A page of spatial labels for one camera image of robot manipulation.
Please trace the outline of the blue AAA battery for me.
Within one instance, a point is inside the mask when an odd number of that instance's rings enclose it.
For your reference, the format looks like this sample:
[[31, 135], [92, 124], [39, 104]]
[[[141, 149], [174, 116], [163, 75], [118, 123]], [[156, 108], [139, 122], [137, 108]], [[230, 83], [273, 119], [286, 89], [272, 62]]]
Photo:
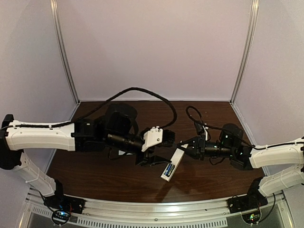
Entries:
[[172, 164], [168, 164], [168, 166], [166, 167], [165, 171], [164, 171], [164, 175], [168, 176], [170, 175], [171, 172], [171, 168], [172, 168]]

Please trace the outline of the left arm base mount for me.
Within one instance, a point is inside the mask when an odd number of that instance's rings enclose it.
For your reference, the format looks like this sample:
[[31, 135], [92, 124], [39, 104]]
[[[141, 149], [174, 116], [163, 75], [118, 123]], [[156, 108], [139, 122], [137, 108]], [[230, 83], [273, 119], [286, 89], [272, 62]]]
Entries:
[[44, 205], [51, 211], [51, 220], [57, 226], [65, 225], [72, 217], [72, 213], [82, 214], [85, 200], [82, 198], [63, 195], [58, 198], [41, 196]]

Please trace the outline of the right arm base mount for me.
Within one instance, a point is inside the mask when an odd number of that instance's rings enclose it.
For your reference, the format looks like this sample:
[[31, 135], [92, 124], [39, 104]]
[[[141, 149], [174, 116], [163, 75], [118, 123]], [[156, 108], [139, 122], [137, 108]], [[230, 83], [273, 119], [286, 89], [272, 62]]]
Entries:
[[242, 220], [248, 225], [255, 225], [262, 219], [261, 207], [268, 204], [265, 197], [256, 194], [233, 196], [227, 199], [230, 214], [240, 213]]

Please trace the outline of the white remote control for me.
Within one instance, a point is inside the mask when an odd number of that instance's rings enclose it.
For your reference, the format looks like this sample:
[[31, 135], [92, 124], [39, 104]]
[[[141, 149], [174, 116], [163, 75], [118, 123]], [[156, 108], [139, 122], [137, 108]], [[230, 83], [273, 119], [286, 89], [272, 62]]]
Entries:
[[175, 166], [175, 169], [174, 169], [174, 171], [173, 171], [173, 173], [171, 174], [170, 177], [167, 177], [167, 176], [164, 175], [164, 171], [165, 171], [165, 169], [164, 169], [163, 173], [161, 174], [161, 178], [163, 180], [165, 180], [167, 182], [169, 182], [171, 180], [171, 178], [173, 177], [174, 173], [176, 172], [176, 170], [177, 170], [177, 168], [178, 168], [178, 166], [179, 166], [179, 164], [180, 164], [180, 162], [183, 158], [183, 155], [184, 155], [184, 151], [182, 151], [180, 149], [176, 149], [173, 156], [171, 157], [171, 163], [170, 163], [170, 164]]

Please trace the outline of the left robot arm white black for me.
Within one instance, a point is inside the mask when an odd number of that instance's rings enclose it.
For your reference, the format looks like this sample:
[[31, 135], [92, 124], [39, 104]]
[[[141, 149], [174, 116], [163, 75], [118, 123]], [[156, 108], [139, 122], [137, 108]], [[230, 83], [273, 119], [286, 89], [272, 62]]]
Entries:
[[72, 152], [101, 152], [105, 148], [135, 155], [141, 166], [168, 163], [153, 154], [154, 148], [171, 147], [175, 133], [165, 126], [139, 132], [137, 111], [128, 104], [111, 104], [97, 119], [63, 123], [25, 123], [5, 116], [0, 130], [0, 167], [17, 171], [49, 200], [62, 201], [62, 184], [42, 173], [25, 149], [60, 149]]

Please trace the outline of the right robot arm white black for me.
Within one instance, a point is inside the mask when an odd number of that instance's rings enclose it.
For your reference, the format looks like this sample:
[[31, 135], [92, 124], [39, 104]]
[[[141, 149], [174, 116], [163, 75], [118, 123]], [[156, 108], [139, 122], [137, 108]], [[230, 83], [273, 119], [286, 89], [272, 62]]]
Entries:
[[243, 140], [243, 130], [235, 124], [225, 124], [220, 128], [219, 140], [208, 139], [210, 126], [195, 123], [197, 136], [177, 144], [177, 148], [196, 160], [204, 158], [229, 159], [230, 164], [241, 171], [251, 171], [265, 166], [288, 164], [289, 167], [253, 180], [247, 195], [257, 199], [266, 198], [277, 191], [288, 189], [304, 182], [304, 139], [253, 146]]

